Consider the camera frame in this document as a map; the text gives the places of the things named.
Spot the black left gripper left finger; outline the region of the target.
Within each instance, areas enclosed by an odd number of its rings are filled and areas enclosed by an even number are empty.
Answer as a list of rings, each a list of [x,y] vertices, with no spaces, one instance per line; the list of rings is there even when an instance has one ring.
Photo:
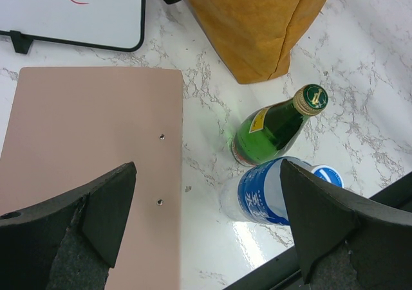
[[[125,163],[93,181],[1,216],[1,289],[104,289],[136,184]]]

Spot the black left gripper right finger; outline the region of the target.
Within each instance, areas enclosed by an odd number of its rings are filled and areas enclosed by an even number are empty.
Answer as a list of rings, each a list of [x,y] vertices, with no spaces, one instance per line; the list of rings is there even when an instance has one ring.
[[[311,289],[411,289],[411,208],[382,204],[281,164],[304,283]]]

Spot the green glass bottle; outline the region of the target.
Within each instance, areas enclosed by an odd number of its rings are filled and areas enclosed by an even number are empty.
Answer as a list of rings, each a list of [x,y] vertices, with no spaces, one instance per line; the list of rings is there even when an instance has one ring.
[[[291,99],[255,111],[236,131],[230,146],[232,155],[246,167],[285,155],[308,120],[327,105],[326,90],[317,84],[308,84]]]

